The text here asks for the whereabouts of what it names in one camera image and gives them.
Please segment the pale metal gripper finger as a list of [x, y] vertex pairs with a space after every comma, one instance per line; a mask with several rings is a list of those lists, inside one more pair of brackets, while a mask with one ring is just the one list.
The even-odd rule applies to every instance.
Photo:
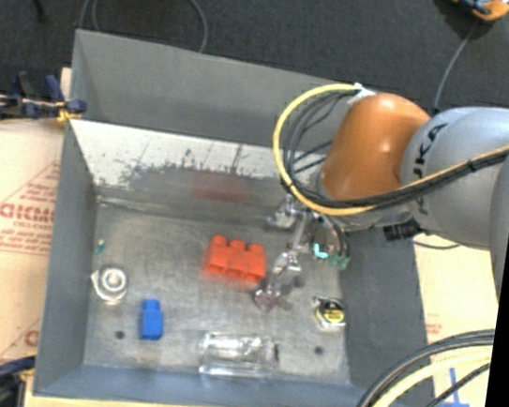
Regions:
[[300, 277], [301, 266], [295, 256], [289, 256], [286, 267], [281, 275], [279, 296], [285, 297], [295, 289], [297, 279]]
[[282, 295], [282, 281], [289, 269], [290, 255], [286, 251], [276, 257], [266, 279], [256, 288], [254, 302], [262, 311], [271, 311]]

